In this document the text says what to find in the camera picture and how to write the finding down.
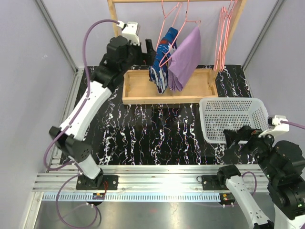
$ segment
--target gray wall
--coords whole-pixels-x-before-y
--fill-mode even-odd
[[[73,72],[33,0],[0,7],[0,222],[19,228]]]
[[[245,73],[253,96],[265,104],[270,115],[285,115],[305,124],[305,1],[287,0]],[[287,139],[305,152],[305,131],[290,127]]]
[[[88,28],[96,21],[110,18],[106,0],[43,0],[48,11],[61,34],[74,62],[83,66],[81,45]],[[231,45],[226,55],[226,64],[243,64],[254,42],[267,20],[276,0],[247,0],[244,12],[236,28]],[[213,64],[215,57],[215,43],[219,12],[222,6],[229,2],[190,2],[189,19],[202,20],[200,25],[202,37],[202,64]],[[175,3],[164,3],[165,11]],[[124,22],[136,21],[140,24],[140,41],[146,50],[145,39],[150,38],[154,46],[157,44],[163,22],[160,3],[124,3],[116,4],[118,19]],[[166,21],[163,35],[172,25],[175,13]],[[175,24],[180,28],[185,18],[185,10],[181,10]],[[178,44],[192,31],[195,24],[186,24],[178,38]],[[97,26],[89,36],[87,45],[87,59],[89,65],[98,65],[109,39],[114,36],[110,23]]]

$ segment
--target pink hanger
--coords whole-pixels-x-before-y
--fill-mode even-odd
[[[173,44],[176,42],[176,40],[177,40],[177,38],[178,38],[178,36],[179,36],[181,30],[183,29],[185,23],[187,23],[187,22],[195,22],[195,23],[198,23],[198,22],[199,22],[199,24],[201,23],[201,20],[198,20],[198,21],[189,21],[189,20],[187,20],[187,12],[188,12],[188,10],[189,10],[189,1],[190,1],[190,0],[187,0],[187,7],[186,7],[186,13],[185,13],[185,20],[184,20],[184,23],[183,23],[182,27],[180,28],[180,30],[179,30],[179,32],[178,32],[176,38],[174,39],[174,41],[173,41],[172,44],[170,45],[168,52],[163,56],[162,60],[160,61],[159,67],[162,67],[163,65],[165,65],[165,64],[171,59],[171,57],[170,57],[170,58],[168,58],[163,64],[161,64],[162,61],[165,59],[165,57],[167,57],[167,55],[170,53],[171,48],[173,48]]]
[[[176,8],[178,8],[178,6],[180,6],[179,9],[178,9],[178,12],[177,12],[177,14],[176,14],[176,17],[175,17],[175,19],[174,19],[174,21],[173,21],[173,24],[172,24],[172,27],[173,27],[173,25],[174,25],[175,22],[176,22],[177,16],[178,16],[178,14],[179,14],[179,12],[180,12],[180,9],[181,9],[181,6],[182,6],[182,2],[178,2],[177,5],[176,5],[174,8],[172,8],[172,10],[171,10],[167,15],[165,15],[165,12],[164,12],[163,0],[161,1],[161,5],[162,5],[162,12],[163,12],[164,20],[163,20],[162,28],[161,28],[161,31],[160,31],[160,34],[159,34],[159,39],[158,39],[158,42],[157,42],[156,50],[157,50],[158,45],[159,45],[159,42],[160,42],[160,38],[161,38],[162,31],[163,31],[165,19],[166,19],[166,18],[176,9]]]
[[[221,72],[224,70],[225,53],[227,50],[227,42],[228,42],[228,36],[229,36],[229,27],[230,27],[230,22],[231,22],[233,11],[234,11],[235,5],[238,2],[238,0],[235,0],[233,5],[232,5],[232,1],[233,0],[231,0],[228,9],[226,7],[222,7],[221,12],[220,12],[217,39],[216,39],[214,71],[217,70],[218,64],[220,66],[219,70]],[[225,24],[226,19],[227,19],[227,23],[226,23],[226,29],[225,29],[225,34],[224,34],[224,24]],[[219,49],[218,49],[218,53],[217,53],[218,36],[219,36],[220,30],[221,30],[221,36],[220,36],[220,42],[219,42]],[[223,34],[224,34],[224,47],[223,47],[223,51],[221,52]]]

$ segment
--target purple towel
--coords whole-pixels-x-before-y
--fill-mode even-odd
[[[201,59],[201,36],[199,27],[184,39],[168,62],[168,85],[173,91],[182,91]]]

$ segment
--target wire basket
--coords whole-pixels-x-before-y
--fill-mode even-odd
[[[236,131],[244,125],[268,129],[268,112],[260,99],[206,98],[200,100],[199,106],[201,128],[208,143],[225,143],[225,129]]]

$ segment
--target black marble table surface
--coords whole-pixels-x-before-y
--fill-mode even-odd
[[[212,68],[201,65],[198,68]],[[147,69],[134,66],[133,69]],[[86,90],[83,75],[76,103]],[[240,65],[218,73],[219,97],[251,97]],[[199,104],[124,105],[122,85],[101,106],[84,141],[100,165],[250,164],[248,155],[224,153],[225,145],[209,144],[202,134]],[[67,160],[62,156],[61,163]]]

